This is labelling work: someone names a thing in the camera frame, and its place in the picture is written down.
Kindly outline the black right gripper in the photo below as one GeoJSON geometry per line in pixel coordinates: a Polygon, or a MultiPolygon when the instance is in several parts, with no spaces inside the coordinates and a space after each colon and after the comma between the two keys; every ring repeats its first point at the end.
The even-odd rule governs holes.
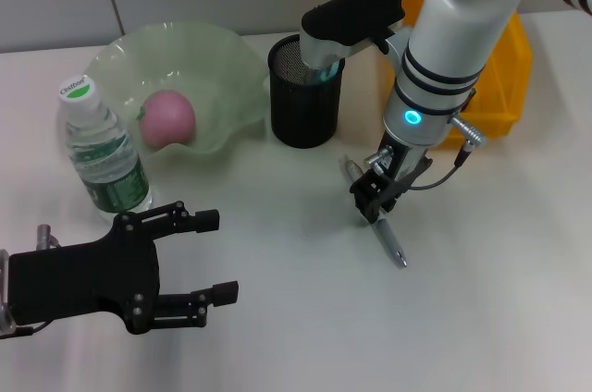
{"type": "Polygon", "coordinates": [[[425,148],[382,141],[378,150],[366,159],[367,170],[349,161],[350,193],[355,207],[374,224],[381,211],[389,213],[432,163],[433,160],[426,157],[425,148]]]}

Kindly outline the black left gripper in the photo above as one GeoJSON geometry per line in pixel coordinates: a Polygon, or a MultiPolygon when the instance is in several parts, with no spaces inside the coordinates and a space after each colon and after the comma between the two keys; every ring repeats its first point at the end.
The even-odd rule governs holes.
{"type": "Polygon", "coordinates": [[[219,222],[218,210],[191,214],[177,201],[119,214],[94,242],[15,253],[8,258],[8,309],[17,325],[110,312],[133,335],[148,332],[153,319],[155,329],[205,327],[210,306],[237,302],[239,283],[158,296],[154,239],[217,231],[219,222]]]}

